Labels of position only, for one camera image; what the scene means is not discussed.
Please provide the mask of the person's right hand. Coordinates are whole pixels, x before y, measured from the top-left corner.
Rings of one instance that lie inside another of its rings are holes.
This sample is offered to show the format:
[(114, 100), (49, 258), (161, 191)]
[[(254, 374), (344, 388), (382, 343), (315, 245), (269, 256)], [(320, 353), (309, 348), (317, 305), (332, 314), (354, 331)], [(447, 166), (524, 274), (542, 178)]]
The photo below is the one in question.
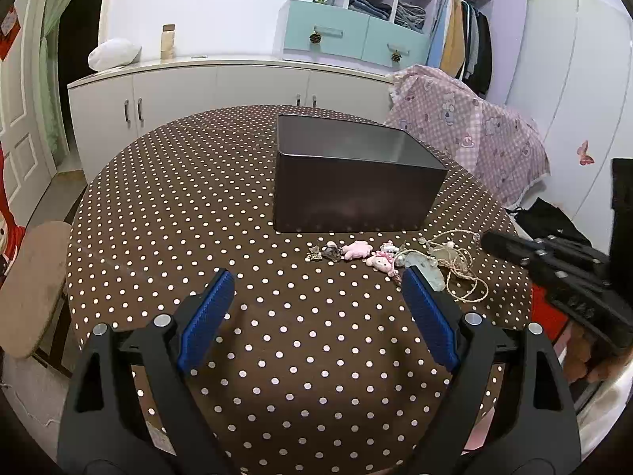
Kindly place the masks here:
[(567, 355), (563, 362), (563, 372), (569, 383), (586, 378), (589, 383), (616, 380), (632, 361), (632, 348), (619, 356), (610, 356), (590, 368), (592, 363), (590, 334), (573, 322), (571, 336), (567, 343)]

